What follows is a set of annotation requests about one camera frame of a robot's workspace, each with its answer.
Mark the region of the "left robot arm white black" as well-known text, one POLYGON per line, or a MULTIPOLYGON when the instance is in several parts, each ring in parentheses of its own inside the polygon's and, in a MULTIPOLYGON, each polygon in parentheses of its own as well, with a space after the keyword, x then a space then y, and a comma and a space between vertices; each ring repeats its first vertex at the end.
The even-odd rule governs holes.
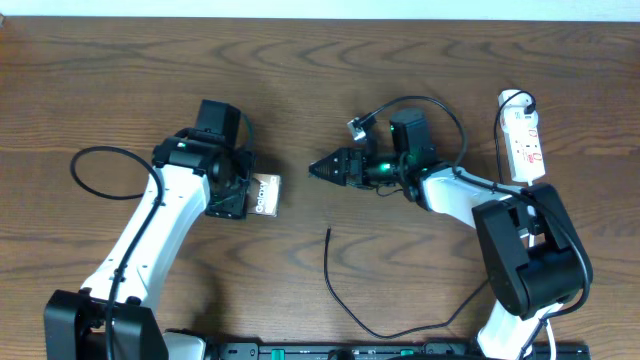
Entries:
POLYGON ((255 154, 214 137, 166 138, 143 164, 149 181, 111 252, 76 292, 44 309, 50 359, 214 359, 216 346, 184 330, 161 331, 156 310, 182 243, 201 216, 247 214, 255 154))

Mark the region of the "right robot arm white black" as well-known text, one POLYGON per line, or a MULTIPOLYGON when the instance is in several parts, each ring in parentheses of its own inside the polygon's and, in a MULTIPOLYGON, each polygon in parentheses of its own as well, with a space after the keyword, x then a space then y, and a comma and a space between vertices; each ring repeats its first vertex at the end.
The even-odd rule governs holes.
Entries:
POLYGON ((593 269, 556 189, 501 186, 440 159, 433 148, 379 155, 340 148, 312 163, 312 176, 359 189, 398 183, 427 211, 475 229, 496 304, 476 338, 494 359, 523 359, 553 317, 577 311, 593 269))

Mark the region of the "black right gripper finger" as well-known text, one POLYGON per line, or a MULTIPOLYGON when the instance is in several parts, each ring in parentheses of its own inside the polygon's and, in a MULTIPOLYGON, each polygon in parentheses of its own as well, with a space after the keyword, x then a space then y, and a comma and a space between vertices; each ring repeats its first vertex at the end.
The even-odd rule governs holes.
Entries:
POLYGON ((346 168, 339 162, 316 162, 311 164, 308 170, 312 176, 321 180, 325 180, 339 186, 347 185, 346 168))
POLYGON ((344 173, 347 171, 350 149, 342 147, 309 166, 311 173, 344 173))

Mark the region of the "Galaxy smartphone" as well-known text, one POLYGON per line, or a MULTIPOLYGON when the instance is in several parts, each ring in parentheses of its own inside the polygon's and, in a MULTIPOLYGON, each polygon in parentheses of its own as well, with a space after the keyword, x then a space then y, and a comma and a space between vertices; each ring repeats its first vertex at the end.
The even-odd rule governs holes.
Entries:
POLYGON ((280 193, 281 177, 279 175, 254 173, 248 191, 248 213, 276 217, 280 193))

